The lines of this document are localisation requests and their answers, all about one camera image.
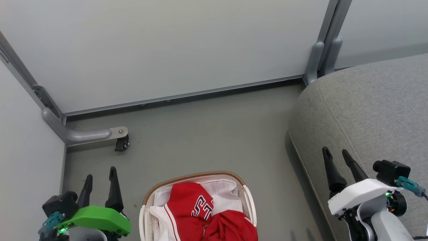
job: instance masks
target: gray fabric upholstery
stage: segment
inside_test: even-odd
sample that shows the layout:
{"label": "gray fabric upholstery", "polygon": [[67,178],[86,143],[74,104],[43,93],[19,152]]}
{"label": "gray fabric upholstery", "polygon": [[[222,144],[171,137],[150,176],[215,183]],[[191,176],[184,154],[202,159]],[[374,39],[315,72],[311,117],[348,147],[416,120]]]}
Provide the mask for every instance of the gray fabric upholstery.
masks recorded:
{"label": "gray fabric upholstery", "polygon": [[[412,168],[410,179],[428,189],[428,54],[344,69],[308,86],[295,107],[290,136],[337,240],[348,240],[344,221],[330,214],[321,149],[327,146],[348,184],[355,183],[341,150],[370,178],[376,160]],[[425,235],[428,202],[403,191],[400,220],[412,236]]]}

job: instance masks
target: white wall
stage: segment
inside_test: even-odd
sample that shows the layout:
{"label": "white wall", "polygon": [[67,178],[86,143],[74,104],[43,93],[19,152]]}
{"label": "white wall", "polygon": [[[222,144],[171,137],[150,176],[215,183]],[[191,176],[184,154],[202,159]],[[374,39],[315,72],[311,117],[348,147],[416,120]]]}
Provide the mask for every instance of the white wall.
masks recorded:
{"label": "white wall", "polygon": [[1,240],[38,240],[42,204],[61,188],[65,146],[1,62],[0,82]]}
{"label": "white wall", "polygon": [[428,53],[428,1],[354,0],[336,68]]}
{"label": "white wall", "polygon": [[2,0],[0,30],[62,112],[305,71],[329,0]]}

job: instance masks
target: concrete floor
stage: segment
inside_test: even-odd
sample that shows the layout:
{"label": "concrete floor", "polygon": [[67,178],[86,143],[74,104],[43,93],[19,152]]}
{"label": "concrete floor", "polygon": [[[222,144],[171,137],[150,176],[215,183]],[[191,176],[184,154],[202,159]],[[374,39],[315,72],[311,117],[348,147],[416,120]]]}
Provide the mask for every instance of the concrete floor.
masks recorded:
{"label": "concrete floor", "polygon": [[68,122],[78,130],[126,126],[130,147],[115,141],[69,148],[64,190],[80,193],[92,174],[91,205],[104,206],[117,168],[124,213],[137,241],[138,214],[151,187],[206,171],[238,174],[253,194],[261,241],[333,240],[288,137],[302,84]]}

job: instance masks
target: basket handle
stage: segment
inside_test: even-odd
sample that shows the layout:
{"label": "basket handle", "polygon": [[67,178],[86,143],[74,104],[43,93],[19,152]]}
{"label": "basket handle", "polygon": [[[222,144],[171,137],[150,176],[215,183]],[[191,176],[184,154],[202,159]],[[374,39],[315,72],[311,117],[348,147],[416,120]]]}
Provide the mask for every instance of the basket handle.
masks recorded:
{"label": "basket handle", "polygon": [[146,211],[146,205],[143,205],[140,209],[140,217],[138,218],[138,228],[140,229],[141,241],[146,241],[146,233],[144,232],[144,213]]}
{"label": "basket handle", "polygon": [[246,185],[243,185],[242,187],[244,188],[244,196],[249,206],[248,208],[250,212],[251,222],[255,227],[257,227],[256,206],[254,205],[253,196],[251,195],[251,192]]}

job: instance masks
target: caster wheel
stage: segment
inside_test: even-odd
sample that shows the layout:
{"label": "caster wheel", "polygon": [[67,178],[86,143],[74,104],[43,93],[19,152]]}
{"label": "caster wheel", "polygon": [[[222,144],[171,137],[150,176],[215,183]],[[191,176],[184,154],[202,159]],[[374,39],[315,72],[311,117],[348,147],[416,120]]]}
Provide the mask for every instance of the caster wheel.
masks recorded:
{"label": "caster wheel", "polygon": [[125,137],[118,138],[116,141],[116,148],[114,151],[124,151],[128,149],[129,146],[129,135],[126,135]]}

